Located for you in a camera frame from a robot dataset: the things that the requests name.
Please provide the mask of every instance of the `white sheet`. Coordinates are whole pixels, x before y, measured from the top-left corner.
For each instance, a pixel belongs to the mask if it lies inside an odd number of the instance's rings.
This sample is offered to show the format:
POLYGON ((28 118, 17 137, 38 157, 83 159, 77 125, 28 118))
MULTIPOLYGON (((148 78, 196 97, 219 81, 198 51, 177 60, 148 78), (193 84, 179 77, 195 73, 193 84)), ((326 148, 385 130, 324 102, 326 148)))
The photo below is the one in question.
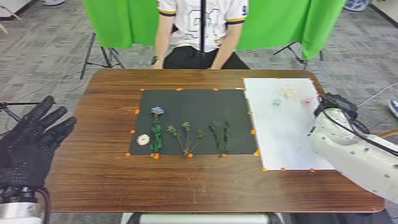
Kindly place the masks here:
POLYGON ((248 78, 246 97, 267 170, 335 169, 310 146, 308 134, 319 107, 314 81, 248 78))

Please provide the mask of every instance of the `green backdrop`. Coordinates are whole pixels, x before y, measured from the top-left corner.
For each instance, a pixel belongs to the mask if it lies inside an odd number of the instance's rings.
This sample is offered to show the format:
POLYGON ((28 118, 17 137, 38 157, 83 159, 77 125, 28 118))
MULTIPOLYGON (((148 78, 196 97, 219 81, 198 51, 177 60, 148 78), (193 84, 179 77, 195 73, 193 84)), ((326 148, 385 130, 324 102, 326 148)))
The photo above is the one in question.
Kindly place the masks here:
MULTIPOLYGON (((100 45, 131 48, 155 44, 157 0, 84 0, 100 45)), ((250 17, 239 49, 303 43, 310 60, 326 45, 346 0, 250 0, 250 17)))

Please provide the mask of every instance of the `orange tape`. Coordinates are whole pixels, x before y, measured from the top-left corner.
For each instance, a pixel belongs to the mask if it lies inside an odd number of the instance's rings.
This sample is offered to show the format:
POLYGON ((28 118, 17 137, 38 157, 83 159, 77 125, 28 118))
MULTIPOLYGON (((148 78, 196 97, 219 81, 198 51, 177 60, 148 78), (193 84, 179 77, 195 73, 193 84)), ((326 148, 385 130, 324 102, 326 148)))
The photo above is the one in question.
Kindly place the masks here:
POLYGON ((257 150, 255 154, 253 154, 257 157, 260 157, 260 150, 257 150))
POLYGON ((159 153, 155 153, 155 155, 154 155, 154 159, 161 159, 161 154, 159 153))

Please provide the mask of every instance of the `black glove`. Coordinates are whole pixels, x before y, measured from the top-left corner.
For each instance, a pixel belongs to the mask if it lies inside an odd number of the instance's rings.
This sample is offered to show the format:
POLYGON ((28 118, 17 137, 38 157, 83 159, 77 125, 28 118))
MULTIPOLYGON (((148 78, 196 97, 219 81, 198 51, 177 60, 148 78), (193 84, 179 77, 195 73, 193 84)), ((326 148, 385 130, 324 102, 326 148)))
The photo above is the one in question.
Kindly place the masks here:
POLYGON ((0 140, 0 188, 45 186, 56 150, 77 124, 72 117, 49 129, 68 112, 61 107, 45 116, 52 106, 49 96, 0 140))

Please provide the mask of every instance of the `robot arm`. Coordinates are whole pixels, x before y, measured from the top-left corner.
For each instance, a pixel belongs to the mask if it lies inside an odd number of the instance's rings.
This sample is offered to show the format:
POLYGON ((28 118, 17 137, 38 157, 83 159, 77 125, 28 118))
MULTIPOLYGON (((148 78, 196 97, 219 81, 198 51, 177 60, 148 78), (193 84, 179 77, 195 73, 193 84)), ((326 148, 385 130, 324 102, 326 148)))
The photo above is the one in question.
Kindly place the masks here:
POLYGON ((376 135, 360 133, 353 122, 356 106, 342 106, 342 100, 331 94, 322 98, 314 150, 354 183, 398 203, 398 146, 376 135))

